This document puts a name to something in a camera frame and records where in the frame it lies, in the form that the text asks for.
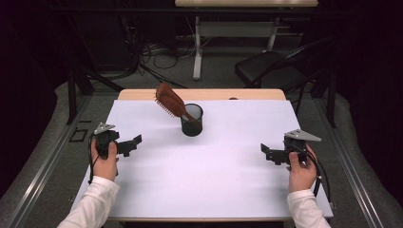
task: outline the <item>human hand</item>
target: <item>human hand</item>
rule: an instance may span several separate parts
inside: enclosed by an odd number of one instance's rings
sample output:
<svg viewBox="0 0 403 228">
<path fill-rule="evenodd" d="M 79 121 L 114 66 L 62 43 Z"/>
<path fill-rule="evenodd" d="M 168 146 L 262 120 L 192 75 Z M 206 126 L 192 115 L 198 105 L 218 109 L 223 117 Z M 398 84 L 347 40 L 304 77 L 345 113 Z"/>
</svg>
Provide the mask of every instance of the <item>human hand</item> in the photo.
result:
<svg viewBox="0 0 403 228">
<path fill-rule="evenodd" d="M 308 144 L 306 145 L 306 148 L 311 152 L 313 158 L 317 160 L 317 156 Z M 287 169 L 290 171 L 288 184 L 288 190 L 290 193 L 310 189 L 317 177 L 317 169 L 314 163 L 309 158 L 307 158 L 305 164 L 299 162 L 297 152 L 291 152 L 289 158 L 291 166 Z"/>
<path fill-rule="evenodd" d="M 116 158 L 116 155 L 118 154 L 118 147 L 114 142 L 110 142 L 107 150 L 107 160 L 103 160 L 98 155 L 98 151 L 95 147 L 95 140 L 91 142 L 91 156 L 92 163 L 94 164 L 94 176 L 115 181 L 115 177 L 118 172 L 118 167 L 116 165 L 116 162 L 119 160 L 119 158 Z"/>
</svg>

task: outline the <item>hairbrush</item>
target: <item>hairbrush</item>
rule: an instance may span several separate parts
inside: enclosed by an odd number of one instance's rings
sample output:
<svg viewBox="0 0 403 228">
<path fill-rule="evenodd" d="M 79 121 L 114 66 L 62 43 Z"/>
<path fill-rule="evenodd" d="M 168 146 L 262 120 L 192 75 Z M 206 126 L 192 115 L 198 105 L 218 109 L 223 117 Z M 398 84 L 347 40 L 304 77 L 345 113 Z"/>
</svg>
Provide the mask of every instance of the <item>hairbrush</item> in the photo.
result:
<svg viewBox="0 0 403 228">
<path fill-rule="evenodd" d="M 197 127 L 202 127 L 199 122 L 195 120 L 187 111 L 184 102 L 178 94 L 166 83 L 160 83 L 157 87 L 156 102 L 171 116 L 182 117 L 185 116 L 191 123 Z"/>
</svg>

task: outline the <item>chair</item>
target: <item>chair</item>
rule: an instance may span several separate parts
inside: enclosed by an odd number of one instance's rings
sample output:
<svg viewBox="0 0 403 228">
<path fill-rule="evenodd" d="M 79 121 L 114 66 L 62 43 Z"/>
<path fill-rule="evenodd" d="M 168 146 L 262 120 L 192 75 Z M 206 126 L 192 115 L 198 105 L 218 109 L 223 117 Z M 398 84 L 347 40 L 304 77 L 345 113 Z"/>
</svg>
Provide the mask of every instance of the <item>chair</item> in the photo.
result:
<svg viewBox="0 0 403 228">
<path fill-rule="evenodd" d="M 235 73 L 245 87 L 279 88 L 284 93 L 299 89 L 298 99 L 293 101 L 297 102 L 297 115 L 306 84 L 327 70 L 328 65 L 320 60 L 326 59 L 323 54 L 327 54 L 334 43 L 334 36 L 326 37 L 299 47 L 286 57 L 267 51 L 236 63 Z"/>
</svg>

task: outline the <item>white table leg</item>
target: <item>white table leg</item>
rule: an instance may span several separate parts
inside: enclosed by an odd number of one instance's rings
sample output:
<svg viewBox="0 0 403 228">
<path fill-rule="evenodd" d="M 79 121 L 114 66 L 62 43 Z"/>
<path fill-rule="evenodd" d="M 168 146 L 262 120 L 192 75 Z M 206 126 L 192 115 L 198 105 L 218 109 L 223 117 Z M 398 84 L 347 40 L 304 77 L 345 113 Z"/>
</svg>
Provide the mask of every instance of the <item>white table leg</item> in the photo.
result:
<svg viewBox="0 0 403 228">
<path fill-rule="evenodd" d="M 200 32 L 200 17 L 196 17 L 196 57 L 195 66 L 193 68 L 193 80 L 201 78 L 202 71 L 202 50 L 201 50 L 201 32 Z"/>
</svg>

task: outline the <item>table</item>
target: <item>table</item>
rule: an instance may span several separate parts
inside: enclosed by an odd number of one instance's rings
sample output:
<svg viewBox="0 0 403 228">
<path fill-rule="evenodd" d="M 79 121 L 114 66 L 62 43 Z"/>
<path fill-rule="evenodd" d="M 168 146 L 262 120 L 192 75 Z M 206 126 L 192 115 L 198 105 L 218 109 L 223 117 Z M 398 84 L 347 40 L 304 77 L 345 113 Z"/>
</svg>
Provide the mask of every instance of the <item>table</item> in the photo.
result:
<svg viewBox="0 0 403 228">
<path fill-rule="evenodd" d="M 176 0 L 177 7 L 193 8 L 314 8 L 317 0 Z M 196 56 L 193 79 L 201 78 L 201 36 L 216 37 L 267 37 L 267 51 L 273 49 L 278 30 L 278 21 L 273 22 L 201 22 L 196 16 Z"/>
<path fill-rule="evenodd" d="M 204 110 L 203 132 L 187 137 L 179 118 L 166 114 L 154 89 L 126 89 L 107 123 L 118 142 L 139 134 L 143 142 L 120 158 L 122 187 L 109 219 L 123 221 L 258 221 L 291 219 L 286 165 L 274 165 L 260 143 L 283 148 L 283 134 L 298 128 L 279 89 L 175 89 Z M 232 97 L 248 100 L 228 100 Z M 87 189 L 87 171 L 73 207 Z M 333 213 L 320 187 L 317 201 Z"/>
</svg>

